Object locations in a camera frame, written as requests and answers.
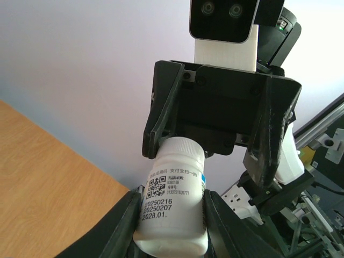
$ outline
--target cable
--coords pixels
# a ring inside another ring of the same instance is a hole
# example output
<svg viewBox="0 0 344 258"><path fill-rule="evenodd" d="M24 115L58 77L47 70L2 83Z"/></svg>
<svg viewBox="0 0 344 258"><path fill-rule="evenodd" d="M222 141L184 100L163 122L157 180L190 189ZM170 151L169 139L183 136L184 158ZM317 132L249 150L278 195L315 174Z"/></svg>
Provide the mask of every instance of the cable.
<svg viewBox="0 0 344 258"><path fill-rule="evenodd" d="M302 197L308 198L308 199L310 199L311 201L313 201L313 200L312 200L309 196L307 196L307 195L300 195L300 196L297 198L297 200L296 200L296 204L294 205L294 204L292 203L292 206L293 206L294 209L297 208L297 205L301 202L301 198L302 198Z"/></svg>
<svg viewBox="0 0 344 258"><path fill-rule="evenodd" d="M325 186L325 185L323 185L323 184L320 184L319 182L316 182L316 181L315 181L314 183L312 183L312 186L313 186L314 188L316 188L316 187L321 187L321 188L323 188L323 189L325 189L325 190L327 190L327 191L330 191L330 192L332 192L332 193L334 193L334 194L337 194L337 195L344 195L344 192L333 190L333 189L328 188L327 186Z"/></svg>
<svg viewBox="0 0 344 258"><path fill-rule="evenodd" d="M300 236L300 237L303 239L303 241L300 242L300 243L298 244L298 247L300 247L300 244L303 243L303 242L309 243L308 241L311 241L311 240L314 240L314 239L317 239L317 238L318 238L317 235L315 235L315 236L312 237L312 238L308 238L308 239L305 239L303 236Z"/></svg>

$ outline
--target black mount bracket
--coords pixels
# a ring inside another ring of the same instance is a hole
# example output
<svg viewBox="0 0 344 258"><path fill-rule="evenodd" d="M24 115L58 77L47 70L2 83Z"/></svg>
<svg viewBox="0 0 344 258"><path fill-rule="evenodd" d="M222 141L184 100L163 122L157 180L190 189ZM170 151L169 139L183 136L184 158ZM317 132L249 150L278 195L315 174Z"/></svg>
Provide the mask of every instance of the black mount bracket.
<svg viewBox="0 0 344 258"><path fill-rule="evenodd" d="M244 146L250 176L267 188L300 91L298 82L282 76L158 61L142 154L154 159L159 141L173 136L195 140L208 156Z"/></svg>
<svg viewBox="0 0 344 258"><path fill-rule="evenodd" d="M304 174L293 182L278 187L275 183L268 189L260 189L252 180L250 175L244 172L238 183L250 195L250 205L255 205L263 216L272 216L289 206L293 200L300 196L314 182L314 176L306 169Z"/></svg>

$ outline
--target black camera module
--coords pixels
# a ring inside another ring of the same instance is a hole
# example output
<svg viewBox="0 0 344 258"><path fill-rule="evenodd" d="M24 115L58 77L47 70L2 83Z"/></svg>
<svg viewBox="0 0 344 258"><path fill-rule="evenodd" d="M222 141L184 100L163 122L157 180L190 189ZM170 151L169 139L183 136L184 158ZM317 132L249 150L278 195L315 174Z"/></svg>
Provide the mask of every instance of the black camera module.
<svg viewBox="0 0 344 258"><path fill-rule="evenodd" d="M204 15L211 15L215 10L215 6L214 6L214 3L213 2L205 2L203 5L202 5L202 13Z"/></svg>
<svg viewBox="0 0 344 258"><path fill-rule="evenodd" d="M230 8L230 16L232 18L239 18L242 15L242 5L241 4L233 4Z"/></svg>
<svg viewBox="0 0 344 258"><path fill-rule="evenodd" d="M259 0L191 0L190 34L196 39L243 43Z"/></svg>

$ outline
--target barcode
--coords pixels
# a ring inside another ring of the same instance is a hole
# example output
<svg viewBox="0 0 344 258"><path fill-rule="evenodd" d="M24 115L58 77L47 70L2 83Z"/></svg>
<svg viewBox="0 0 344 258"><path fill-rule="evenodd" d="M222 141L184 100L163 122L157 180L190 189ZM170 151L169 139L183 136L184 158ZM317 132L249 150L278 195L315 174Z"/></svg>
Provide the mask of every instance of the barcode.
<svg viewBox="0 0 344 258"><path fill-rule="evenodd" d="M205 204L204 204L204 191L205 191L205 183L202 182L202 200L203 200L203 205L202 205L202 223L203 223L203 229L206 230L206 222L205 222Z"/></svg>

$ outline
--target wooden table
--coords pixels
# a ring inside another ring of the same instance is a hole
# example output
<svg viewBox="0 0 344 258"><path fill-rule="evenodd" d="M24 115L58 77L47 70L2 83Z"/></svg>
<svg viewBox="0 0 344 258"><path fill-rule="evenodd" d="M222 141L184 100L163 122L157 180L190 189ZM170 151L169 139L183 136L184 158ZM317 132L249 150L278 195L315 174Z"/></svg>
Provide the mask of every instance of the wooden table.
<svg viewBox="0 0 344 258"><path fill-rule="evenodd" d="M0 258L53 257L128 191L0 102Z"/></svg>

